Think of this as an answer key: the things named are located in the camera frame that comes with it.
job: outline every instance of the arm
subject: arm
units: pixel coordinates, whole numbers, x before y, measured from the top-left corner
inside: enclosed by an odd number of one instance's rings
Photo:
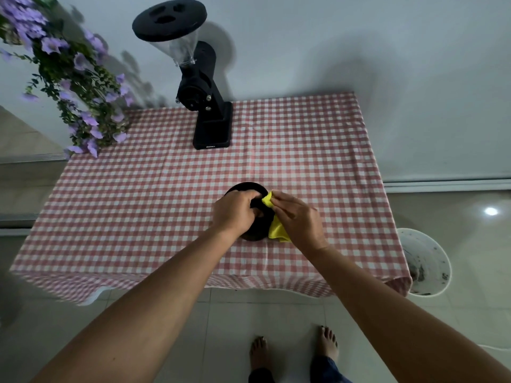
[[[254,221],[256,191],[216,202],[213,225],[91,322],[33,382],[150,382],[220,258]]]
[[[273,192],[291,241],[321,273],[399,382],[510,382],[511,371],[329,246],[319,213]]]

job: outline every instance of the pant leg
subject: pant leg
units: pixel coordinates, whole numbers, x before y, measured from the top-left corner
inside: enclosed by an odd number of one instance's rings
[[[328,356],[315,356],[311,363],[311,383],[352,383]]]
[[[275,380],[269,369],[257,368],[248,376],[248,383],[275,383]]]

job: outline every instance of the yellow cloth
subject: yellow cloth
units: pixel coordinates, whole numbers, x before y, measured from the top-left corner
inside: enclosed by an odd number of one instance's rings
[[[273,208],[273,204],[271,202],[271,192],[263,197],[262,202],[265,206]],[[281,221],[278,219],[277,215],[273,218],[270,226],[270,232],[268,232],[268,238],[270,239],[278,239],[279,242],[290,242],[289,235],[284,229]]]

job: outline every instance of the person's right arm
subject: person's right arm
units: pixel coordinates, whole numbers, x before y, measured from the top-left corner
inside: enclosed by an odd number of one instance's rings
[[[511,382],[488,353],[333,249],[319,213],[278,191],[271,199],[293,244],[321,273],[400,382]]]

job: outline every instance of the black bowl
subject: black bowl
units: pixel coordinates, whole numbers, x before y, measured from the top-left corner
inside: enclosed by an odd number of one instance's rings
[[[250,181],[236,184],[225,194],[228,194],[229,192],[234,190],[248,191],[250,189],[255,189],[257,192],[263,195],[263,197],[265,197],[268,194],[268,191],[266,190],[265,187],[258,183],[252,183]],[[268,236],[268,232],[270,231],[271,222],[273,221],[275,212],[270,207],[265,206],[261,199],[252,199],[252,201],[250,202],[250,207],[261,210],[261,212],[263,212],[263,216],[256,217],[254,223],[252,223],[250,228],[243,235],[241,235],[241,238],[254,242],[256,240],[264,239]]]

